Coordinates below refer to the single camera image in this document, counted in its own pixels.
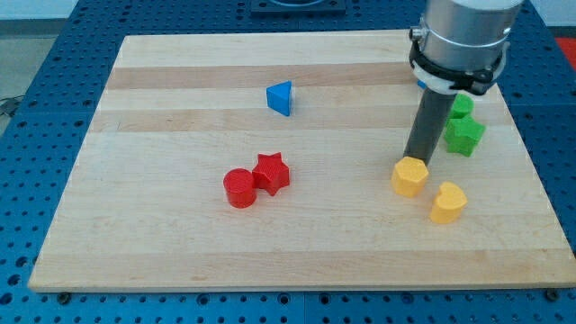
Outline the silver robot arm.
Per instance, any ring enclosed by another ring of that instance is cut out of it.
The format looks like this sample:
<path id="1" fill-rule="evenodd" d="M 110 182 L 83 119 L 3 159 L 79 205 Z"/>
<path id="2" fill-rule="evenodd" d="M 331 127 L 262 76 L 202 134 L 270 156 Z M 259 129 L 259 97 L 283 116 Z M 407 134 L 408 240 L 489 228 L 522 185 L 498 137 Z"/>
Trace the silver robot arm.
<path id="1" fill-rule="evenodd" d="M 522 0 L 428 0 L 409 29 L 409 63 L 441 95 L 484 95 L 507 63 L 508 36 Z"/>

